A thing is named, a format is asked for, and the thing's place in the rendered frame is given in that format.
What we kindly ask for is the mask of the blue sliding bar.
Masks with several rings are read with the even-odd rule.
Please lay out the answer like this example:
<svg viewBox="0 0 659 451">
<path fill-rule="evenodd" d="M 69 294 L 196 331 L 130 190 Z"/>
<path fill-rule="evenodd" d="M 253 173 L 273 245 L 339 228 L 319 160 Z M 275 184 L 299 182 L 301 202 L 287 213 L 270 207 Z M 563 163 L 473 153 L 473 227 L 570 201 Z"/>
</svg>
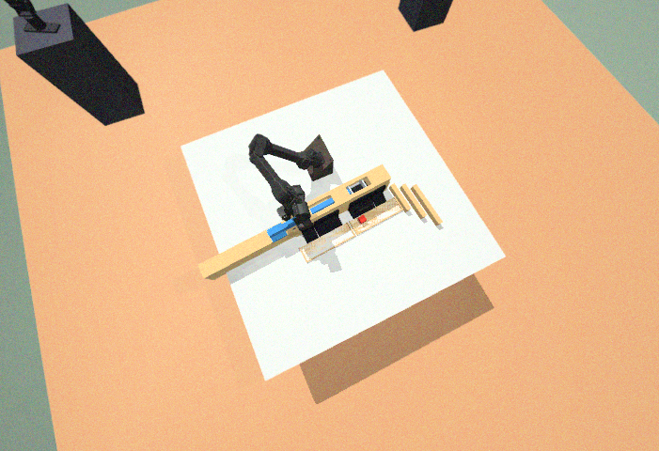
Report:
<svg viewBox="0 0 659 451">
<path fill-rule="evenodd" d="M 294 217 L 296 218 L 296 217 Z M 294 223 L 293 219 L 288 220 L 287 222 L 281 224 L 279 223 L 278 225 L 275 225 L 269 229 L 267 229 L 267 233 L 269 237 L 271 238 L 272 242 L 276 242 L 286 236 L 288 236 L 286 230 L 292 228 L 293 226 L 296 226 Z"/>
</svg>

